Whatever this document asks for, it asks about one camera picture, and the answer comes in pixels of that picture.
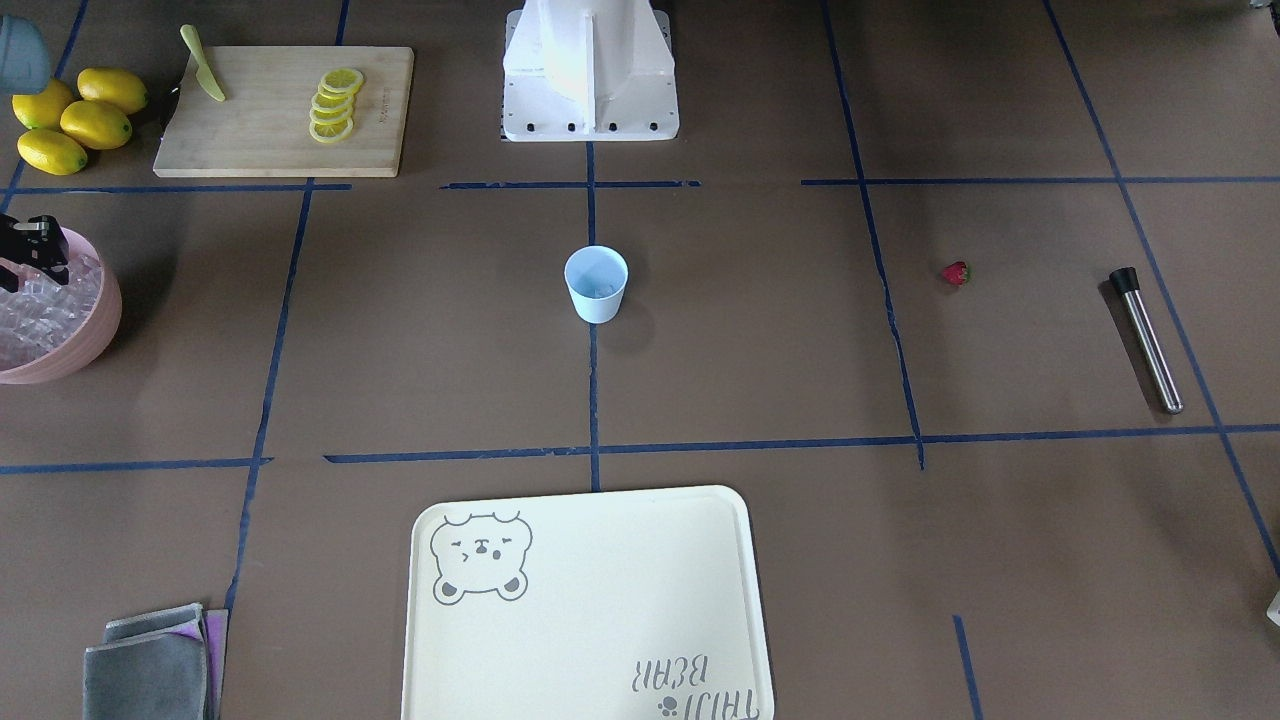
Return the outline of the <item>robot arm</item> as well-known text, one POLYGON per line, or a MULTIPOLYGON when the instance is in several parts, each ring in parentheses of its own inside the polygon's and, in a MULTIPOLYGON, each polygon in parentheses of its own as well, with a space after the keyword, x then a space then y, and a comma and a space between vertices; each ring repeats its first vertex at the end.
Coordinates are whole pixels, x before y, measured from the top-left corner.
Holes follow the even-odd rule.
MULTIPOLYGON (((36 26, 17 15, 4 15, 1 28, 1 90, 4 94, 26 95, 45 90, 52 78, 50 56, 44 36, 36 26)), ((1 286, 10 293, 19 291, 18 266, 44 273, 59 286, 70 281, 68 242, 55 218, 41 215, 20 222, 1 215, 1 286)))

